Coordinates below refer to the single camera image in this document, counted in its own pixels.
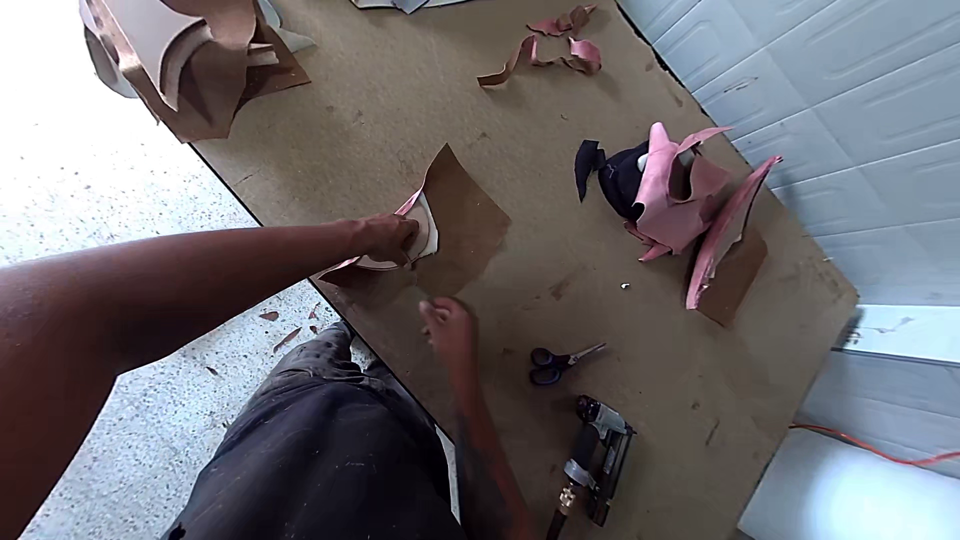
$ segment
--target black pants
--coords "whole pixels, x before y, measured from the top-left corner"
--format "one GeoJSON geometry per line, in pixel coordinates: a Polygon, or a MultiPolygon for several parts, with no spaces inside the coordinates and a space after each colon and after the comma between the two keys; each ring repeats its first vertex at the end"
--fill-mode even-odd
{"type": "Polygon", "coordinates": [[[432,419],[352,338],[335,323],[283,357],[164,538],[464,538],[432,419]]]}
{"type": "Polygon", "coordinates": [[[375,360],[366,372],[351,359],[350,343],[354,333],[343,321],[324,328],[317,337],[294,347],[276,364],[267,379],[253,392],[253,396],[244,406],[234,423],[241,423],[244,416],[256,410],[265,396],[282,391],[284,387],[294,386],[304,379],[320,378],[339,382],[350,382],[382,392],[395,398],[408,408],[411,416],[418,418],[431,429],[435,423],[426,410],[400,384],[394,373],[381,359],[375,360]]]}

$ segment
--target white wall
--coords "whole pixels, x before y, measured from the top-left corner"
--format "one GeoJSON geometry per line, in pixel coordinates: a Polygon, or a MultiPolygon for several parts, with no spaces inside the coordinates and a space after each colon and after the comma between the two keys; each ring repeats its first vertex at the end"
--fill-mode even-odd
{"type": "Polygon", "coordinates": [[[792,430],[740,518],[755,540],[954,540],[960,480],[792,430]]]}
{"type": "MultiPolygon", "coordinates": [[[[795,421],[904,459],[960,451],[960,364],[832,352],[795,421]]],[[[926,468],[960,479],[960,458],[926,468]]]]}
{"type": "Polygon", "coordinates": [[[960,2],[618,1],[862,302],[960,306],[960,2]]]}
{"type": "Polygon", "coordinates": [[[841,335],[847,351],[913,356],[960,365],[960,307],[876,306],[857,309],[841,335]]]}

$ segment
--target person's arm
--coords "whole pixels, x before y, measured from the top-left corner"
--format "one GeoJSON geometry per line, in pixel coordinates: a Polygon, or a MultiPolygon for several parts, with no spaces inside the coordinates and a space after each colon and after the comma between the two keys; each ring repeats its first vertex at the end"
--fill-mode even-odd
{"type": "Polygon", "coordinates": [[[470,540],[529,540],[530,512],[480,389],[472,316],[450,298],[420,303],[437,357],[450,377],[457,407],[460,519],[470,540]]]}
{"type": "Polygon", "coordinates": [[[117,375],[344,259],[405,262],[416,221],[177,234],[0,268],[0,538],[16,538],[117,375]]]}

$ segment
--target black fabric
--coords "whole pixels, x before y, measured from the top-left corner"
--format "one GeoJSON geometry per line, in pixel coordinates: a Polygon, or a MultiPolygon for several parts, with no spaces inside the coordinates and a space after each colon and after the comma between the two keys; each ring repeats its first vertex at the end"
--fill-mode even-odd
{"type": "Polygon", "coordinates": [[[587,196],[587,179],[590,173],[600,169],[607,162],[607,155],[603,148],[598,148],[599,144],[595,140],[584,140],[580,143],[577,156],[573,161],[573,177],[577,182],[577,195],[580,196],[581,203],[587,196]]]}
{"type": "Polygon", "coordinates": [[[432,425],[324,337],[278,364],[165,537],[466,538],[432,425]]]}
{"type": "Polygon", "coordinates": [[[574,173],[580,201],[583,202],[587,194],[589,174],[596,170],[600,189],[613,211],[625,219],[636,221],[643,213],[643,205],[634,204],[642,177],[636,168],[636,160],[648,152],[650,142],[645,140],[634,148],[617,152],[609,159],[606,159],[604,150],[597,146],[597,141],[585,140],[577,151],[574,173]]]}

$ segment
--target black scissor handle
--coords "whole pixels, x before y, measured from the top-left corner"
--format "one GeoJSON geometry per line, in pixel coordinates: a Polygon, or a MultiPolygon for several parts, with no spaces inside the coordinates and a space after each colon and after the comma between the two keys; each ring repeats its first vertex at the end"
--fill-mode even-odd
{"type": "Polygon", "coordinates": [[[547,351],[543,347],[537,347],[530,352],[530,361],[533,362],[535,366],[547,367],[553,365],[554,358],[557,356],[547,351]]]}
{"type": "Polygon", "coordinates": [[[546,386],[560,380],[561,371],[555,367],[538,367],[530,370],[530,382],[546,386]]]}

